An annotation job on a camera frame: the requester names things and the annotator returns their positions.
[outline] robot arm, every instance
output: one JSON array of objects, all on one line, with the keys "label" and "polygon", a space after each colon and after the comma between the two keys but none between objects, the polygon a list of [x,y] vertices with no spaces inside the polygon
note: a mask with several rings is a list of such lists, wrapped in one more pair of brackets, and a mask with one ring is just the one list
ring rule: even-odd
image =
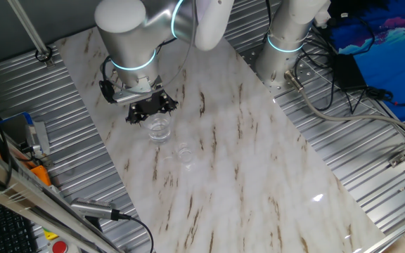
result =
[{"label": "robot arm", "polygon": [[[102,0],[96,7],[96,25],[123,82],[122,91],[117,93],[110,81],[100,82],[106,99],[111,103],[145,103],[129,107],[127,120],[131,123],[162,112],[163,108],[165,112],[176,108],[176,102],[163,91],[155,49],[172,37],[193,41],[194,45],[190,46],[202,51],[214,48],[223,37],[233,2]],[[284,82],[283,73],[294,64],[312,20],[326,2],[328,0],[282,0],[256,62],[257,74],[267,86],[280,86]],[[149,109],[133,113],[132,108]],[[133,114],[142,116],[132,120]]]},{"label": "robot arm", "polygon": [[[95,21],[124,85],[134,88],[158,78],[155,48],[171,36],[191,41],[192,0],[103,0]],[[207,51],[223,37],[233,0],[199,0],[195,46]],[[149,91],[139,87],[138,92]]]}]

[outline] glass cup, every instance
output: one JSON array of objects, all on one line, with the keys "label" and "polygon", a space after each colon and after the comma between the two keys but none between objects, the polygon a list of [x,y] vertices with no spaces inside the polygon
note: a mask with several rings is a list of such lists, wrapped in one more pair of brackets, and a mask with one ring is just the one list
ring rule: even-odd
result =
[{"label": "glass cup", "polygon": [[169,140],[171,117],[166,113],[156,113],[149,116],[143,123],[148,130],[149,137],[156,144],[163,144]]}]

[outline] keyboard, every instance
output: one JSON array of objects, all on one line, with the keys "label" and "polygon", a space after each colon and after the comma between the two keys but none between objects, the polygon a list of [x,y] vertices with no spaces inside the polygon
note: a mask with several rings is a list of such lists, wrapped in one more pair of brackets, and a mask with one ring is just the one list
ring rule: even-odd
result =
[{"label": "keyboard", "polygon": [[37,251],[30,221],[0,205],[0,253]]}]

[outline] blue led ring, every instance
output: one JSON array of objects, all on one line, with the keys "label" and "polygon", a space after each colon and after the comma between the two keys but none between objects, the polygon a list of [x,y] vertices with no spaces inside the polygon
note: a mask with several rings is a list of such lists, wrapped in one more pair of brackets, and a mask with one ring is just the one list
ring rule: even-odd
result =
[{"label": "blue led ring", "polygon": [[172,15],[172,34],[173,34],[174,38],[176,38],[176,39],[177,39],[177,36],[176,36],[176,33],[174,32],[174,21],[176,21],[177,12],[179,11],[179,8],[181,8],[183,1],[184,0],[179,0],[176,7],[174,7],[174,11],[173,11],[173,15]]},{"label": "blue led ring", "polygon": [[155,57],[155,49],[154,49],[153,57],[151,57],[151,59],[149,59],[149,61],[147,63],[143,64],[142,66],[138,66],[138,67],[121,67],[121,66],[117,65],[117,63],[114,63],[112,59],[110,59],[110,60],[112,61],[113,65],[115,67],[118,67],[121,70],[134,71],[134,70],[140,70],[140,69],[148,66],[148,64],[150,64],[154,60],[154,57]]},{"label": "blue led ring", "polygon": [[302,48],[302,45],[301,45],[299,48],[296,48],[295,50],[283,50],[283,49],[280,49],[279,47],[274,46],[273,43],[271,43],[271,41],[270,41],[270,36],[268,36],[268,42],[270,43],[270,45],[271,45],[274,49],[276,49],[277,51],[284,52],[284,53],[293,53],[293,52],[296,52],[296,51],[298,51],[298,50],[300,50],[300,49]]}]

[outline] corrugated metal panel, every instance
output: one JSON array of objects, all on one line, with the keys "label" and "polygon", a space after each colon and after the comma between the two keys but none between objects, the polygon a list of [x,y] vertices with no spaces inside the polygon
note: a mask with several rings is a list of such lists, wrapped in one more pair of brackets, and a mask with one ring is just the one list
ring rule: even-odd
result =
[{"label": "corrugated metal panel", "polygon": [[[44,121],[51,146],[48,167],[53,184],[70,202],[76,197],[113,201],[118,209],[136,216],[112,160],[91,121],[62,59],[53,48],[55,67],[39,63],[34,52],[0,63],[0,115],[28,112]],[[33,225],[40,252],[46,251],[43,231]],[[102,221],[104,233],[119,247],[146,252],[144,228],[133,221]]]},{"label": "corrugated metal panel", "polygon": [[[270,4],[274,13],[281,0],[270,0]],[[224,38],[242,52],[262,43],[268,25],[265,0],[235,0]]]},{"label": "corrugated metal panel", "polygon": [[[304,48],[319,53],[318,49],[308,45]],[[240,54],[253,66],[261,50],[258,46]],[[330,100],[330,70],[320,70],[306,60],[300,64],[298,75],[308,97],[315,106],[326,106]],[[284,113],[378,228],[386,232],[393,226],[402,225],[405,217],[405,163],[393,168],[388,161],[405,148],[403,136],[391,124],[382,121],[329,122],[321,119],[290,85],[271,92]],[[360,91],[350,94],[353,106],[359,96]],[[332,107],[325,113],[341,117],[350,115],[346,96],[339,89],[335,88]],[[360,102],[354,114],[385,115],[368,99]]]}]

